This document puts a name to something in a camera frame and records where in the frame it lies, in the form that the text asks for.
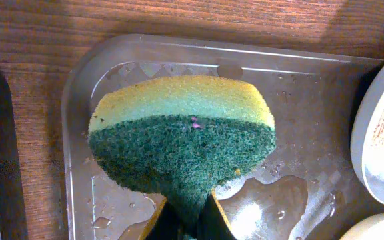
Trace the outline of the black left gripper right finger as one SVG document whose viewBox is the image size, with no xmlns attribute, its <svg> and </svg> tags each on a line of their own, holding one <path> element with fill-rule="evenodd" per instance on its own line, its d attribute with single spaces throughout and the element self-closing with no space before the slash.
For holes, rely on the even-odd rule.
<svg viewBox="0 0 384 240">
<path fill-rule="evenodd" d="M 236 240 L 223 208 L 214 194 L 210 194 L 197 223 L 198 240 Z"/>
</svg>

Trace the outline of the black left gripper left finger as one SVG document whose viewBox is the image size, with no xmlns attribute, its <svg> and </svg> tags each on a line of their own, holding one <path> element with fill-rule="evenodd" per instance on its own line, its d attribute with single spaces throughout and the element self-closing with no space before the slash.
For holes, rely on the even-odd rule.
<svg viewBox="0 0 384 240">
<path fill-rule="evenodd" d="M 177 216 L 174 207 L 163 198 L 155 212 L 146 223 L 139 240 L 183 240 L 185 226 Z"/>
</svg>

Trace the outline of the yellow green sponge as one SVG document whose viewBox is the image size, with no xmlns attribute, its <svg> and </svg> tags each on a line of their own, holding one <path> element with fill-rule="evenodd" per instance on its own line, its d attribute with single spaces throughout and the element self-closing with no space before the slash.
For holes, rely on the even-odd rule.
<svg viewBox="0 0 384 240">
<path fill-rule="evenodd" d="M 118 185 L 159 193 L 192 227 L 211 191 L 252 172 L 276 147 L 275 119 L 252 84 L 160 77 L 106 94 L 88 144 Z"/>
</svg>

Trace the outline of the grey-white plate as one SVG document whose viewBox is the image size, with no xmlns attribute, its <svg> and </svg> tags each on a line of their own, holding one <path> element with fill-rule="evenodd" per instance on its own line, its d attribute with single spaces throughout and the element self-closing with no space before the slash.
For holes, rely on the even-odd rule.
<svg viewBox="0 0 384 240">
<path fill-rule="evenodd" d="M 384 240 L 384 213 L 360 221 L 340 240 Z"/>
</svg>

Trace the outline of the brown tray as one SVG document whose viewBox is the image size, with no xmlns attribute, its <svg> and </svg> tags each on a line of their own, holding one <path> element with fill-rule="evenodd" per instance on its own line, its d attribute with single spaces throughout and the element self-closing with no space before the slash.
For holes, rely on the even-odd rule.
<svg viewBox="0 0 384 240">
<path fill-rule="evenodd" d="M 65 86 L 63 143 L 70 239 L 138 239 L 163 202 L 120 188 L 87 144 L 102 96 L 162 76 L 222 75 L 260 90 L 276 150 L 254 172 L 216 188 L 238 239 L 339 239 L 378 213 L 350 159 L 349 133 L 380 59 L 153 35 L 114 37 L 90 50 Z"/>
</svg>

